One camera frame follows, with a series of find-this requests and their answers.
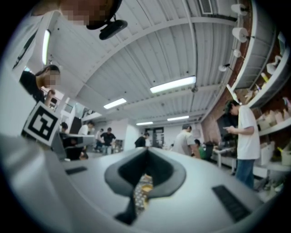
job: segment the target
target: black t-shirt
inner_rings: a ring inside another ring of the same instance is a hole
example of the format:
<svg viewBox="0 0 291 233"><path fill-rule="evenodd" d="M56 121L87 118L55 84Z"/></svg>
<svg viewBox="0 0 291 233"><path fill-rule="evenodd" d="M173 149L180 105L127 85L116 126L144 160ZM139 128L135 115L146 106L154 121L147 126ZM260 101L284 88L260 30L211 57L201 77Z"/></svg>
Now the black t-shirt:
<svg viewBox="0 0 291 233"><path fill-rule="evenodd" d="M135 142L135 147L145 147L146 146L146 139L144 137L139 137Z"/></svg>
<svg viewBox="0 0 291 233"><path fill-rule="evenodd" d="M102 133L100 135L100 137L104 138L104 142L105 142L104 146L108 146L108 147L111 146L112 140L116 139L116 137L114 136L113 133L108 134L107 132L106 133Z"/></svg>
<svg viewBox="0 0 291 233"><path fill-rule="evenodd" d="M32 95L36 102L45 102L45 96L36 84L36 76L28 71L23 71L19 82L23 85L26 91Z"/></svg>

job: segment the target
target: white table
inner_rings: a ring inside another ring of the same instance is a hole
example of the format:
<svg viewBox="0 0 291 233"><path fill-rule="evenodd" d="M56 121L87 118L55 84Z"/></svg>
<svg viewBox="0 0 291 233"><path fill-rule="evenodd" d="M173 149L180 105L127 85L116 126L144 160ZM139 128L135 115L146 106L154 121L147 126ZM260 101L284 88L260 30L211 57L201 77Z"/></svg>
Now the white table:
<svg viewBox="0 0 291 233"><path fill-rule="evenodd" d="M230 147L230 148L225 148L223 150L217 150L213 149L213 152L218 155L218 167L221 168L221 154L226 153L226 152L231 152L235 150L235 147ZM235 166L236 166L236 158L231 158L231 172L234 173L235 171Z"/></svg>

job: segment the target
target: person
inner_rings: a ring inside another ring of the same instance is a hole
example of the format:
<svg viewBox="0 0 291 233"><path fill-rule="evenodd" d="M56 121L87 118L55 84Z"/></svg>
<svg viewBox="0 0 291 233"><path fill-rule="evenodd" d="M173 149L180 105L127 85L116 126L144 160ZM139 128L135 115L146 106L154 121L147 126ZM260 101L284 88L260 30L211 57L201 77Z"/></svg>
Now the person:
<svg viewBox="0 0 291 233"><path fill-rule="evenodd" d="M100 135L103 133L103 129L100 129L97 131L96 135L95 135L95 139L96 139L96 147L93 149L93 151L97 151L99 152L98 148L102 147L102 142L101 142L101 137Z"/></svg>
<svg viewBox="0 0 291 233"><path fill-rule="evenodd" d="M88 121L87 124L83 125L78 134L80 135L88 135L89 130L91 130L94 127L95 123L93 121Z"/></svg>
<svg viewBox="0 0 291 233"><path fill-rule="evenodd" d="M182 132L176 137L172 151L188 156L194 154L196 158L200 158L200 153L197 146L195 146L191 131L191 125L184 124L182 126Z"/></svg>
<svg viewBox="0 0 291 233"><path fill-rule="evenodd" d="M238 115L238 128L225 127L228 133L238 134L236 178L253 189L253 167L260 157L260 137L256 118L251 109L235 100L228 101L225 113Z"/></svg>
<svg viewBox="0 0 291 233"><path fill-rule="evenodd" d="M102 151L103 151L103 155L108 155L111 154L112 151L112 146L114 144L114 140L116 139L116 137L114 136L113 133L111 133L112 129L109 127L107 129L106 133L102 133L100 135L101 139L102 139Z"/></svg>
<svg viewBox="0 0 291 233"><path fill-rule="evenodd" d="M61 123L61 126L62 126L62 128L61 128L61 132L62 133L66 133L66 131L67 131L67 129L68 129L68 125L67 125L67 123L66 122L62 122Z"/></svg>
<svg viewBox="0 0 291 233"><path fill-rule="evenodd" d="M199 150L199 153L200 153L200 158L201 159L206 159L206 153L205 153L205 150L203 149L203 147L201 146L201 143L198 139L195 139L194 140L198 150Z"/></svg>
<svg viewBox="0 0 291 233"><path fill-rule="evenodd" d="M36 102L41 101L49 107L51 99L55 96L55 91L53 89L49 90L45 100L44 92L41 88L54 87L59 83L59 80L59 68L55 65L49 65L37 72L35 75L31 72L23 71L19 82Z"/></svg>
<svg viewBox="0 0 291 233"><path fill-rule="evenodd" d="M8 46L2 54L0 67L0 105L2 123L0 133L17 137L21 135L26 119L35 107L35 101L27 96L19 84L20 76L33 54L36 33L43 18L50 12L58 11L67 20L82 24L89 30L106 25L118 11L121 0L41 0L25 16L13 33ZM15 112L21 111L21 119Z"/></svg>
<svg viewBox="0 0 291 233"><path fill-rule="evenodd" d="M145 132L143 136L139 137L135 142L135 147L145 147L146 146L146 139L150 136L149 133Z"/></svg>

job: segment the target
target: black strap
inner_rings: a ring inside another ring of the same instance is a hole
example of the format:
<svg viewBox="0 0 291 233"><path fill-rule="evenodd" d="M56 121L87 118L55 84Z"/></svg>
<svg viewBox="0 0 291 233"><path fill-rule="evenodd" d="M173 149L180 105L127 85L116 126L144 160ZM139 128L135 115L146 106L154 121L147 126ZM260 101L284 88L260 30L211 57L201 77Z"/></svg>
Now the black strap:
<svg viewBox="0 0 291 233"><path fill-rule="evenodd" d="M29 46L31 45L33 39L35 38L35 35L37 33L37 31L29 38L29 40L27 41L27 43L24 45L23 50L21 51L22 53L19 55L19 57L17 58L17 61L15 63L15 65L13 66L13 69L15 67L17 67L17 65L19 64L20 60L23 58L24 54L26 53L27 49L29 48Z"/></svg>

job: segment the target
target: ceiling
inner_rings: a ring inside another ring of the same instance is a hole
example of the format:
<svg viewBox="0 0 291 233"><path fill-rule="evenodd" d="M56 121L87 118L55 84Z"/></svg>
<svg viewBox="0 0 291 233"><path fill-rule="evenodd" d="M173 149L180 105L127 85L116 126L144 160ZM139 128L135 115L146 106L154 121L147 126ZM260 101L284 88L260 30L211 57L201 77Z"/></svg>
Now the ceiling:
<svg viewBox="0 0 291 233"><path fill-rule="evenodd" d="M48 57L63 66L62 90L102 114L101 119L128 117L162 124L169 116L187 114L199 122L225 88L226 72L219 72L218 66L228 63L232 54L237 16L231 5L237 1L202 0L211 4L211 15L202 14L198 0L185 2L123 0L116 17L128 26L105 41L99 40L99 30L72 25L60 16ZM193 85L150 92L153 86L189 76L196 76L195 94ZM127 103L103 107L120 98Z"/></svg>

